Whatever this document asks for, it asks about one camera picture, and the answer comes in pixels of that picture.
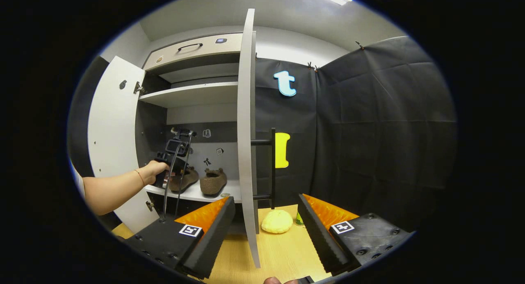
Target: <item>white wall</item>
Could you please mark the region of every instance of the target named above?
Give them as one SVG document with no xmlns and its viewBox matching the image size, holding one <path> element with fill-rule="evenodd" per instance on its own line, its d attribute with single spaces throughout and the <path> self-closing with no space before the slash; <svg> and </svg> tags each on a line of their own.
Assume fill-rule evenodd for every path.
<svg viewBox="0 0 525 284">
<path fill-rule="evenodd" d="M 150 45 L 148 36 L 140 23 L 136 23 L 111 41 L 100 56 L 108 62 L 111 62 L 114 56 L 118 56 L 142 68 L 144 62 L 142 54 L 148 45 Z"/>
<path fill-rule="evenodd" d="M 151 51 L 197 36 L 204 36 L 216 33 L 242 32 L 243 26 L 218 26 L 208 27 L 186 32 L 180 32 L 149 43 L 144 48 L 140 61 L 140 66 L 146 61 Z M 328 62 L 347 54 L 349 51 L 334 44 L 322 41 L 297 32 L 280 30 L 268 27 L 254 27 L 257 31 L 257 41 L 255 44 L 257 57 L 296 62 L 297 64 L 312 65 L 321 67 Z"/>
</svg>

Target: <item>yellow sponge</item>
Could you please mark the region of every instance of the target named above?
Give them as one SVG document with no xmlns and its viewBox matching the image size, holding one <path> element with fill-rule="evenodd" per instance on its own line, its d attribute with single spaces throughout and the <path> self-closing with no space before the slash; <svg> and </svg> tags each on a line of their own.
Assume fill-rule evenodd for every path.
<svg viewBox="0 0 525 284">
<path fill-rule="evenodd" d="M 290 213 L 283 210 L 272 210 L 263 219 L 261 228 L 267 232 L 280 234 L 290 230 L 293 220 Z"/>
</svg>

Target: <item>drawer handle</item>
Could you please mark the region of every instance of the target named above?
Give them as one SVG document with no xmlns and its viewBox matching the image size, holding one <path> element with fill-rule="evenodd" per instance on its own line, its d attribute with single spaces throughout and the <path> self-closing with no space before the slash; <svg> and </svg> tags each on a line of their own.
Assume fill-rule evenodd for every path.
<svg viewBox="0 0 525 284">
<path fill-rule="evenodd" d="M 194 44 L 186 45 L 186 46 L 183 46 L 183 47 L 179 47 L 178 51 L 182 50 L 185 47 L 189 47 L 189 46 L 193 46 L 193 45 L 198 45 L 199 47 L 201 47 L 203 44 L 202 43 L 194 43 Z"/>
</svg>

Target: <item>ceiling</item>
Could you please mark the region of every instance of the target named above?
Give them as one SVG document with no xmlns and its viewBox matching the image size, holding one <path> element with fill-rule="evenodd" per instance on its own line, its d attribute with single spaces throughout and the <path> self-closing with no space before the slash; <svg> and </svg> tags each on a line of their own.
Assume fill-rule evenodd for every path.
<svg viewBox="0 0 525 284">
<path fill-rule="evenodd" d="M 355 1 L 329 0 L 176 0 L 140 21 L 150 39 L 199 28 L 243 25 L 255 8 L 255 26 L 290 30 L 352 51 L 354 41 L 369 45 L 403 31 Z"/>
</svg>

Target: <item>sticker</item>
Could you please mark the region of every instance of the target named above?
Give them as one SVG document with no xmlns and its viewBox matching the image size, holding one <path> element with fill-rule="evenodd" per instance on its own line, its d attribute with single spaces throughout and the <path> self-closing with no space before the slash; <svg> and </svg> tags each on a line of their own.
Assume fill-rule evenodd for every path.
<svg viewBox="0 0 525 284">
<path fill-rule="evenodd" d="M 349 230 L 355 229 L 354 226 L 352 226 L 349 222 L 342 222 L 339 224 L 335 224 L 331 226 L 334 230 L 336 230 L 337 234 L 341 234 L 343 232 L 348 232 Z"/>
<path fill-rule="evenodd" d="M 277 78 L 277 84 L 279 85 L 281 94 L 287 97 L 293 97 L 297 93 L 295 88 L 290 87 L 290 82 L 295 82 L 295 77 L 290 76 L 288 71 L 277 72 L 274 74 L 274 78 Z"/>
<path fill-rule="evenodd" d="M 180 230 L 178 232 L 179 232 L 179 234 L 182 234 L 182 235 L 191 236 L 191 237 L 197 237 L 197 235 L 199 234 L 199 232 L 201 230 L 202 230 L 201 227 L 184 225 L 184 227 L 182 227 L 182 230 Z"/>
</svg>

